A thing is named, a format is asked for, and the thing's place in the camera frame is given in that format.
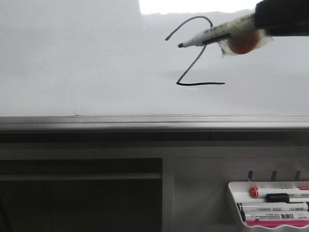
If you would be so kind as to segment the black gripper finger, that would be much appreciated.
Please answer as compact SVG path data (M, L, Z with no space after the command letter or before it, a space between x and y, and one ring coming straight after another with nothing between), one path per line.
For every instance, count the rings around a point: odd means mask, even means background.
M271 36L308 36L308 0L263 0L255 7L255 27Z

